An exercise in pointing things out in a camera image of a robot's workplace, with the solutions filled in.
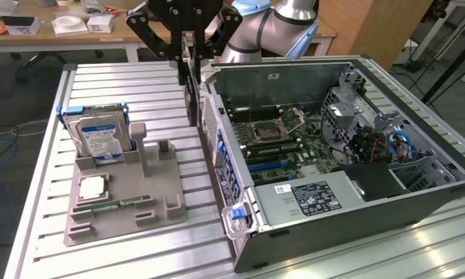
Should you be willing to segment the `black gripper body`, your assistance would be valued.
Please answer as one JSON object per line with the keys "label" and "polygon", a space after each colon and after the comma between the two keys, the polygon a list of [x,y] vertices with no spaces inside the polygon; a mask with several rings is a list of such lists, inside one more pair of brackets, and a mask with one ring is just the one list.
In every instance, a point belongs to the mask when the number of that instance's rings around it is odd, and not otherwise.
{"label": "black gripper body", "polygon": [[223,1],[147,1],[148,9],[168,30],[205,29],[221,10]]}

